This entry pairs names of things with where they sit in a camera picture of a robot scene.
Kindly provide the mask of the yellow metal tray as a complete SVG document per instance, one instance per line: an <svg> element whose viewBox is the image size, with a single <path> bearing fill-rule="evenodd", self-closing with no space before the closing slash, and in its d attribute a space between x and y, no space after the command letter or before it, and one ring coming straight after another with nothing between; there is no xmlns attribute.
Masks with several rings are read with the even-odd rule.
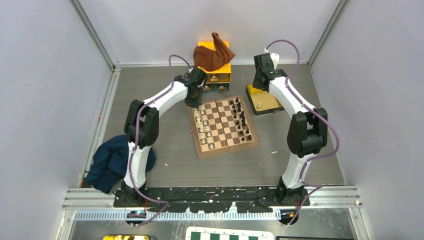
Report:
<svg viewBox="0 0 424 240"><path fill-rule="evenodd" d="M246 86L245 93L253 115L256 117L285 110L274 95L265 90L254 88L252 84Z"/></svg>

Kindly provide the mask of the wooden chess board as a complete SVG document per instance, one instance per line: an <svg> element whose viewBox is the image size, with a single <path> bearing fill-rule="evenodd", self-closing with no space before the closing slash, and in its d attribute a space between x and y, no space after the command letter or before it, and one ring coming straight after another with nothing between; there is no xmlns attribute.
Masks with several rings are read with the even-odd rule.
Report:
<svg viewBox="0 0 424 240"><path fill-rule="evenodd" d="M205 115L201 115L199 107L188 107L188 116L194 138L196 154L199 158L216 156L219 154L240 151L259 146L260 141L250 117L248 106L242 95L208 100L201 103L204 106ZM205 134L205 144L201 144L199 127L196 117L200 117Z"/></svg>

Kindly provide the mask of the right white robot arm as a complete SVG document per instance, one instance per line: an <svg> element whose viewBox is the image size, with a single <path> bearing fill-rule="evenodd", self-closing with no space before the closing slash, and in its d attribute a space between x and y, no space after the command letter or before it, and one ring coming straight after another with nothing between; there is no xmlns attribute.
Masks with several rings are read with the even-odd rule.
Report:
<svg viewBox="0 0 424 240"><path fill-rule="evenodd" d="M277 198L283 205L291 205L303 195L305 172L309 160L315 157L328 141L328 118L324 108L315 108L300 95L288 75L277 69L279 55L263 53L254 56L255 76L252 86L273 95L290 116L287 146L290 158L277 185Z"/></svg>

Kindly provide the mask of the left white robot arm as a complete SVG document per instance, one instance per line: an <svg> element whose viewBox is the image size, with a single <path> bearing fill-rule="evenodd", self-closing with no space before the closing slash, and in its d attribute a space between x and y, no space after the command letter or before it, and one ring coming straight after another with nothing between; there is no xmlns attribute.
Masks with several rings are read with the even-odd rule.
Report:
<svg viewBox="0 0 424 240"><path fill-rule="evenodd" d="M175 77L156 95L131 102L124 124L129 156L121 191L133 206L141 206L146 200L142 189L146 184L149 152L159 136L160 117L180 101L189 107L198 107L206 80L207 74L194 67L189 73Z"/></svg>

